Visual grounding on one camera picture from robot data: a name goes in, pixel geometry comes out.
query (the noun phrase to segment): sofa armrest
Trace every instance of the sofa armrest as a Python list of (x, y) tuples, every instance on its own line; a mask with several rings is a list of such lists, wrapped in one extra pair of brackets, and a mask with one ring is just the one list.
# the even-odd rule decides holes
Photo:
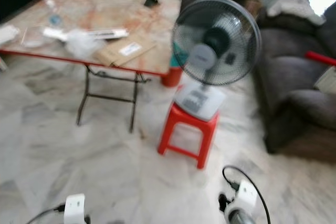
[(280, 14), (276, 17), (268, 17), (266, 8), (260, 10), (257, 23), (260, 28), (283, 28), (312, 35), (316, 33), (318, 28), (305, 18), (290, 14)]
[(288, 94), (288, 102), (303, 119), (336, 130), (336, 94), (295, 90)]

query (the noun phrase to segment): red object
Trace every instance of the red object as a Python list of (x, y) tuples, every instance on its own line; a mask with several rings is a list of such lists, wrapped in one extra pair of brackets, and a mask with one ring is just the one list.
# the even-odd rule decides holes
[(182, 72), (180, 67), (171, 67), (169, 73), (161, 77), (161, 83), (168, 88), (176, 87), (180, 82)]
[(306, 53), (306, 57), (312, 60), (320, 61), (325, 64), (336, 66), (336, 60), (324, 55), (317, 54), (316, 52), (309, 51)]
[[(202, 121), (187, 114), (179, 106), (177, 106), (176, 103), (173, 103), (168, 118), (166, 120), (166, 125), (163, 130), (161, 143), (157, 149), (157, 152), (160, 153), (161, 155), (164, 154), (166, 149), (179, 152), (181, 154), (196, 159), (197, 168), (203, 169), (205, 162), (207, 160), (208, 152), (212, 142), (212, 137), (214, 135), (218, 119), (219, 119), (219, 113), (217, 112), (210, 121), (208, 122)], [(189, 151), (183, 150), (181, 148), (178, 148), (176, 146), (170, 145), (170, 137), (177, 123), (185, 123), (197, 127), (202, 131), (203, 138), (197, 155)]]

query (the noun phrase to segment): marble table top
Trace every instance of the marble table top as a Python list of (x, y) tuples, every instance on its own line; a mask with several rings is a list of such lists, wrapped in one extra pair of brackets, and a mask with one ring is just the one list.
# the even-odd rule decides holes
[[(130, 34), (140, 33), (156, 42), (145, 54), (127, 62), (121, 68), (144, 73), (165, 74), (171, 58), (171, 30), (180, 12), (181, 0), (159, 0), (153, 8), (143, 6), (145, 0), (54, 0), (62, 18), (64, 30), (108, 29), (125, 27)], [(59, 41), (37, 48), (21, 45), (24, 32), (29, 27), (48, 26), (50, 12), (44, 1), (22, 11), (8, 23), (20, 29), (15, 41), (0, 46), (0, 52), (52, 58), (74, 63), (101, 66), (94, 57), (76, 59)]]

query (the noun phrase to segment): marble floor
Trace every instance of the marble floor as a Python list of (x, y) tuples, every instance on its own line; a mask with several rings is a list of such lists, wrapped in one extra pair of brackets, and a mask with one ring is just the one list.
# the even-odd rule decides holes
[[(93, 224), (225, 223), (217, 197), (233, 195), (221, 176), (226, 164), (255, 180), (273, 224), (336, 223), (335, 166), (266, 153), (249, 76), (221, 88), (227, 99), (219, 127), (206, 169), (197, 170), (188, 157), (156, 152), (174, 95), (159, 78), (141, 86), (130, 134), (131, 105), (115, 101), (89, 99), (83, 125), (75, 125), (82, 66), (24, 57), (7, 63), (0, 74), (1, 224), (24, 224), (76, 193), (86, 195)], [(94, 79), (92, 89), (127, 97), (132, 84)], [(173, 141), (194, 151), (196, 134), (180, 126)], [(266, 223), (260, 200), (254, 218)], [(62, 216), (38, 223), (62, 223)]]

